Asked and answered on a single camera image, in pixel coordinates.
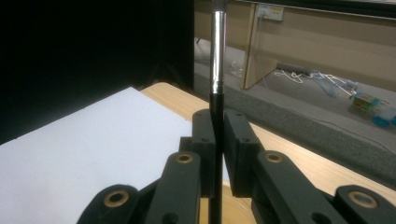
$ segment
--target wooden tabletop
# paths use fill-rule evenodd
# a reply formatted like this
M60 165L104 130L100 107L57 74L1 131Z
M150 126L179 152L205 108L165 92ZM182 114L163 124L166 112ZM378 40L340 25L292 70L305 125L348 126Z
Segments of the wooden tabletop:
M141 92L187 120L192 120L194 112L209 107L208 102L166 83L157 83ZM375 191L396 205L396 191L320 157L254 124L251 124L251 126L265 149L279 151L289 156L318 189L334 195L339 186L359 185Z

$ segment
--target dark background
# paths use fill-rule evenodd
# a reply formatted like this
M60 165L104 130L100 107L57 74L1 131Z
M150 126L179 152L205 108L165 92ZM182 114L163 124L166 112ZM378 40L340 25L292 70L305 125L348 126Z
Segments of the dark background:
M193 86L193 1L0 3L0 144L127 87Z

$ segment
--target electrical outlet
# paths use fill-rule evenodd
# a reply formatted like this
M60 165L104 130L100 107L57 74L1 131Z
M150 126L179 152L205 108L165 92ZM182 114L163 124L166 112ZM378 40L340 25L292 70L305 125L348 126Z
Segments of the electrical outlet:
M276 7L270 5L259 5L259 17L267 20L282 21L283 7Z

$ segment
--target wooden table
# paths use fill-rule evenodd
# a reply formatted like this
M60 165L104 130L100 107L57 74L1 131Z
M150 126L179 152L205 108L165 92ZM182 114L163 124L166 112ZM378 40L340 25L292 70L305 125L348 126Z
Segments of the wooden table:
M166 83L157 83L141 92L187 120L192 119L194 112L209 106L208 102ZM251 124L251 126L265 149L276 150L289 156L318 189L334 195L339 186L359 185L375 191L396 205L396 191L356 174L254 124Z

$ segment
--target metal rod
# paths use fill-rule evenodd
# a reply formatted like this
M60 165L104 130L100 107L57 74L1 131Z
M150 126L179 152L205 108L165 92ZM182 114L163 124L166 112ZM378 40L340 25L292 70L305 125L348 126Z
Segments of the metal rod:
M213 0L209 109L216 136L214 195L209 198L209 224L220 224L222 213L222 152L226 0Z

